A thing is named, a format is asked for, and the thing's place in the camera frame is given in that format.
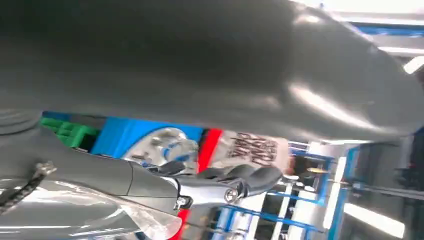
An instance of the ceiling light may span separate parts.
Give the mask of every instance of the ceiling light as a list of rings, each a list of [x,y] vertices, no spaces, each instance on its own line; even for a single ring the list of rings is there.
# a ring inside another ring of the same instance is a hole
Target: ceiling light
[[[313,192],[309,191],[299,191],[299,198],[315,200],[317,195]],[[291,220],[312,224],[314,217],[316,216],[316,211],[318,210],[318,205],[309,201],[296,201],[296,206],[294,209],[294,213],[291,216]],[[302,240],[304,239],[305,229],[291,225],[288,228],[288,239],[290,240]]]
[[[335,171],[333,185],[331,186],[330,196],[328,197],[327,209],[325,210],[324,221],[322,226],[325,229],[330,229],[333,223],[334,211],[336,210],[337,199],[339,198],[340,183],[345,172],[346,157],[342,156],[338,159],[337,168]]]
[[[344,140],[323,140],[326,144],[331,145],[343,145],[343,144],[366,144],[370,141],[365,140],[354,140],[354,139],[344,139]]]
[[[392,54],[419,54],[424,55],[424,49],[421,48],[406,48],[406,47],[391,47],[391,46],[381,46],[380,50],[383,50]]]
[[[403,66],[403,69],[405,69],[405,72],[408,74],[413,74],[415,71],[420,69],[424,65],[424,56],[417,56],[412,58],[411,61],[409,61],[407,64]]]
[[[404,237],[405,224],[400,221],[391,219],[390,217],[383,216],[379,213],[353,205],[351,203],[346,203],[343,210],[346,214],[349,214],[350,216],[389,235],[400,239]]]

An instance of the gray motorcycle body panel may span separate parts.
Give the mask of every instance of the gray motorcycle body panel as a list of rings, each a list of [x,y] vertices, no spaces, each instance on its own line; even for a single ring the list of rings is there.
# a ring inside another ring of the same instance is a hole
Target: gray motorcycle body panel
[[[148,203],[175,202],[178,195],[174,185],[139,164],[68,148],[44,127],[0,136],[0,153],[7,156],[0,161],[0,179],[30,179],[36,163],[52,161],[57,171],[48,180],[76,183],[113,196],[147,198]]]
[[[379,141],[423,124],[413,76],[299,3],[14,0],[0,9],[0,107],[322,141]]]
[[[24,180],[0,179],[0,189],[3,192],[25,183]],[[44,181],[13,210],[0,217],[0,239],[70,240],[139,231],[116,202],[86,189],[62,181]]]

